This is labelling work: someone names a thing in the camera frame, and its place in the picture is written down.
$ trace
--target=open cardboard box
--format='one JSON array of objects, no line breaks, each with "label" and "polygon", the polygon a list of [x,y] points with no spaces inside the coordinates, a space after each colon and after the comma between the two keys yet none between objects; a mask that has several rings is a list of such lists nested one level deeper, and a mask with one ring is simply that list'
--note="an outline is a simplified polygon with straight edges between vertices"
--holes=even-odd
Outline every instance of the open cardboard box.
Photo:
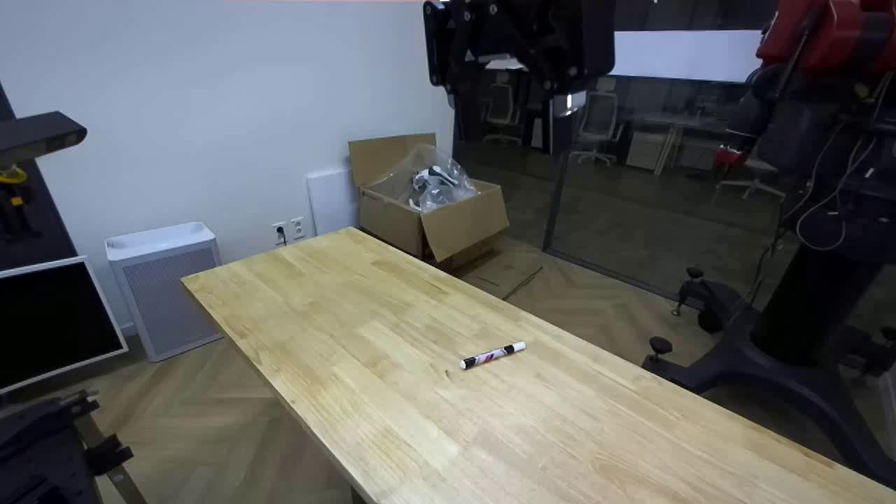
[{"label": "open cardboard box", "polygon": [[359,189],[359,228],[368,235],[430,262],[443,270],[461,270],[464,265],[489,252],[497,235],[510,228],[497,186],[478,183],[472,199],[417,213],[375,192],[413,147],[437,147],[433,134],[377,139],[350,144],[350,168]]}]

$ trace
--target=white wall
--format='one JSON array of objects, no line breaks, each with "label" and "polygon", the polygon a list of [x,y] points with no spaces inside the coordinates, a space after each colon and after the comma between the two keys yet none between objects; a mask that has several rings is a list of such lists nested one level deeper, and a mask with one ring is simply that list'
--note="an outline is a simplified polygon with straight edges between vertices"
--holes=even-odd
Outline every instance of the white wall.
[{"label": "white wall", "polygon": [[618,31],[612,77],[742,85],[762,31]]},{"label": "white wall", "polygon": [[0,0],[0,83],[18,116],[62,109],[83,147],[42,175],[112,311],[102,238],[199,218],[223,262],[308,216],[304,175],[347,140],[437,133],[419,4]]}]

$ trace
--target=floor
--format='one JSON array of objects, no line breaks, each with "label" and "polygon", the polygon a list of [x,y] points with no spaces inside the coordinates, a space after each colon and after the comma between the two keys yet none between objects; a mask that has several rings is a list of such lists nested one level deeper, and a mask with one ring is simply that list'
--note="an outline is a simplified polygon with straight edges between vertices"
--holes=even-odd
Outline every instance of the floor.
[{"label": "floor", "polygon": [[[671,363],[681,365],[711,347],[711,336],[695,329],[695,315],[674,316],[669,301],[556,258],[543,258],[543,272],[510,304],[633,365],[655,335],[674,342]],[[77,386],[97,393],[97,424],[133,448],[129,472],[149,503],[350,503],[329,456],[279,410],[230,342],[164,365],[126,365]],[[879,386],[860,384],[854,395],[891,447]],[[731,389],[711,399],[823,454],[830,451],[780,403]]]},{"label": "floor", "polygon": [[[472,144],[469,178],[503,189],[510,235],[539,248],[553,192],[556,162],[514,147]],[[713,281],[746,293],[755,265],[773,241],[777,199],[739,189],[717,192],[711,172],[674,168],[653,178],[623,165],[577,162],[567,168],[553,255],[674,297],[683,270],[699,267]],[[758,307],[777,287],[795,241],[783,235],[763,262]],[[885,270],[854,311],[863,330],[896,326],[896,270]]]}]

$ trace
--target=wooden table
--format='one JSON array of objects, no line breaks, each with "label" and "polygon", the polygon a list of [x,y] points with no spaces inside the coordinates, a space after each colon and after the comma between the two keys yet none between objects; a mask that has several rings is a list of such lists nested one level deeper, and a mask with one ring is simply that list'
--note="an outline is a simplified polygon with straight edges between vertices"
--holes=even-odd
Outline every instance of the wooden table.
[{"label": "wooden table", "polygon": [[368,503],[896,500],[354,230],[185,283]]}]

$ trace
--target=pen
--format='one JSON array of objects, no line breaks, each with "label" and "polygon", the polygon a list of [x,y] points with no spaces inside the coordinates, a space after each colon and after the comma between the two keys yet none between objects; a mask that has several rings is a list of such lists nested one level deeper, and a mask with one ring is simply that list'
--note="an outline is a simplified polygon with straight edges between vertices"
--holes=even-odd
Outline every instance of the pen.
[{"label": "pen", "polygon": [[497,360],[506,360],[506,356],[522,353],[522,351],[527,351],[527,342],[503,346],[503,347],[461,360],[459,371],[472,371],[472,368],[482,368],[482,365],[489,365],[489,363],[497,363]]}]

